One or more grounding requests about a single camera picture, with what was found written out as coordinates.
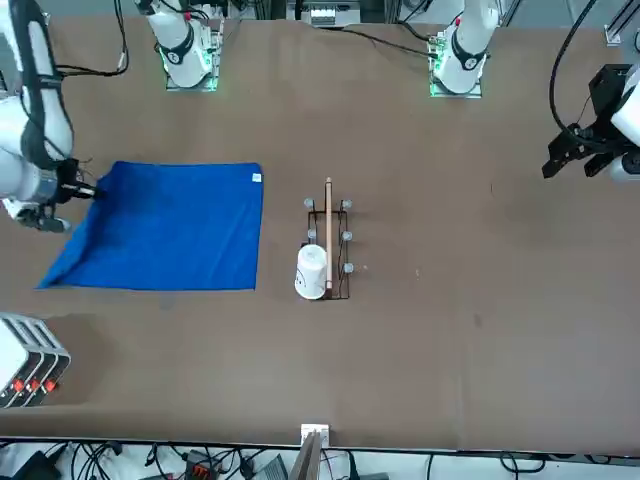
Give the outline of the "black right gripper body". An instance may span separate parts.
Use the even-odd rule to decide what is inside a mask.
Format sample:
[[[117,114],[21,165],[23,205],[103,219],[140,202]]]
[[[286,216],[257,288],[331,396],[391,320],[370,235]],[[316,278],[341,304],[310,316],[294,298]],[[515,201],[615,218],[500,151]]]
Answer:
[[[57,163],[57,187],[54,195],[54,202],[56,204],[64,204],[73,198],[77,198],[78,166],[79,162],[73,158],[65,159]]]

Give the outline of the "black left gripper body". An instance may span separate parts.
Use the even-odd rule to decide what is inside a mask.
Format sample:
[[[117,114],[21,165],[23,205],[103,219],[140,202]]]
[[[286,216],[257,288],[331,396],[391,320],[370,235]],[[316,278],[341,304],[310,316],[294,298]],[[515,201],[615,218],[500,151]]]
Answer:
[[[634,142],[634,66],[606,64],[589,82],[593,138]]]

